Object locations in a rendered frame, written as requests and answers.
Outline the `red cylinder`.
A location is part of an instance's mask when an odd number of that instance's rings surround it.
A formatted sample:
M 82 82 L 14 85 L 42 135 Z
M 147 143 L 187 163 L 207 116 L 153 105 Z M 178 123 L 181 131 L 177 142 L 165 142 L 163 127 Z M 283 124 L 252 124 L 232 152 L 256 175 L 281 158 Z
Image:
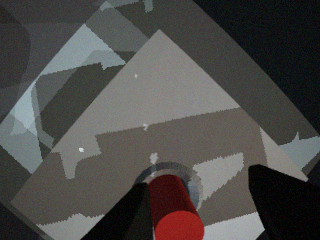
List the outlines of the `red cylinder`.
M 156 240 L 204 239 L 204 225 L 179 176 L 157 176 L 148 189 Z

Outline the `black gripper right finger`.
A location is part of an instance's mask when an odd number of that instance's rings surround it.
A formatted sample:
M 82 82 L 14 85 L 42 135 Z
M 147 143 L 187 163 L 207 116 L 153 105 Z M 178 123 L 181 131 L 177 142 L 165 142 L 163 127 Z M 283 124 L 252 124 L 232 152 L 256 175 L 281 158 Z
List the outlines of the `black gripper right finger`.
M 320 187 L 249 165 L 248 188 L 269 240 L 320 240 Z

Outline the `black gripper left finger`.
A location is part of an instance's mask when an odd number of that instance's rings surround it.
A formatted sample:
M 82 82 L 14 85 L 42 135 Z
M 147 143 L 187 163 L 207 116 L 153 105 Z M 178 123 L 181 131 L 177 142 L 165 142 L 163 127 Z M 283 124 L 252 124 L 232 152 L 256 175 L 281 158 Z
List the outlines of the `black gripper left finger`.
M 129 189 L 81 240 L 153 240 L 148 184 L 136 184 Z

